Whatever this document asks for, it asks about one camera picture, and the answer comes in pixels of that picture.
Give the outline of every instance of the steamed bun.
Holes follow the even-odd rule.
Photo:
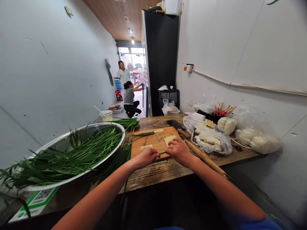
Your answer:
[[[281,148],[281,142],[272,136],[254,136],[250,141],[250,147],[261,154],[275,152]]]
[[[236,134],[237,140],[244,144],[244,145],[249,145],[250,141],[252,138],[256,135],[259,135],[260,132],[251,128],[247,128],[242,130],[241,132]]]
[[[236,128],[237,121],[232,118],[223,117],[218,120],[217,125],[220,129],[225,130],[230,135]]]

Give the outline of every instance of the qr code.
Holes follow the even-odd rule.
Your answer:
[[[49,194],[53,191],[53,188],[41,191],[34,200],[44,199],[49,196]]]

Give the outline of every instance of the cable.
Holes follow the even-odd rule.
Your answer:
[[[241,145],[241,146],[243,146],[243,147],[245,147],[245,148],[247,148],[247,149],[251,149],[251,148],[249,148],[249,147],[246,147],[245,145],[240,144],[239,142],[236,142],[236,143],[239,144],[239,145]]]
[[[202,73],[198,70],[193,69],[194,72],[199,73],[205,77],[208,77],[210,79],[213,79],[215,81],[221,82],[226,85],[230,86],[236,86],[236,87],[242,87],[242,88],[250,88],[250,89],[263,89],[268,91],[274,91],[279,93],[287,93],[287,94],[294,94],[294,95],[300,95],[300,96],[307,96],[306,90],[299,90],[299,89],[288,89],[288,88],[278,88],[278,87],[268,87],[268,86],[255,86],[255,85],[246,85],[246,84],[238,84],[238,83],[231,83],[224,80],[221,80],[219,78],[210,76],[208,74]]]

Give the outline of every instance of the stainless steel bowl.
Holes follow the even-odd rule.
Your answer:
[[[90,134],[95,132],[96,130],[101,129],[103,127],[105,127],[106,130],[112,129],[111,125],[116,126],[117,131],[119,133],[123,132],[122,138],[121,138],[119,144],[115,147],[115,149],[106,158],[104,158],[102,161],[97,163],[93,168],[96,168],[97,166],[99,166],[103,162],[107,162],[108,159],[110,159],[111,156],[114,153],[115,154],[118,153],[119,147],[120,147],[120,145],[122,144],[122,142],[124,141],[124,138],[125,138],[125,129],[120,124],[110,123],[110,122],[92,124],[92,125],[87,126],[86,130],[85,130],[86,126],[77,129],[78,130],[78,134],[80,134],[82,138],[83,137],[86,138],[87,136],[89,136]],[[67,148],[70,148],[71,145],[69,143],[69,136],[70,136],[70,132],[68,132],[68,133],[66,133],[66,134],[64,134],[64,135],[54,139],[53,141],[49,142],[48,144],[46,144],[43,147],[41,147],[40,149],[38,149],[36,151],[36,153],[39,153],[42,150],[47,150],[50,147],[53,148],[53,149],[56,149],[56,150],[60,150],[60,151],[64,151]],[[64,180],[62,182],[54,183],[52,185],[46,185],[46,186],[27,186],[23,190],[24,191],[40,191],[40,190],[45,190],[45,189],[50,189],[50,188],[54,188],[54,187],[57,187],[57,186],[61,186],[61,185],[67,184],[67,183],[69,183],[69,182],[71,182],[71,181],[81,177],[82,175],[88,173],[89,171],[90,170],[87,170],[87,171],[85,171],[85,172],[83,172],[83,173],[81,173],[81,174],[79,174],[77,176],[74,176],[74,177],[72,177],[70,179],[67,179],[67,180]]]

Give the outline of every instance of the hanging cloth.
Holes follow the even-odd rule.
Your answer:
[[[113,86],[114,83],[113,83],[112,74],[111,74],[111,72],[110,72],[110,68],[111,68],[111,65],[110,65],[110,63],[108,62],[108,60],[106,60],[106,69],[108,70],[108,74],[109,74],[109,78],[110,78],[110,83],[111,83],[111,85]]]

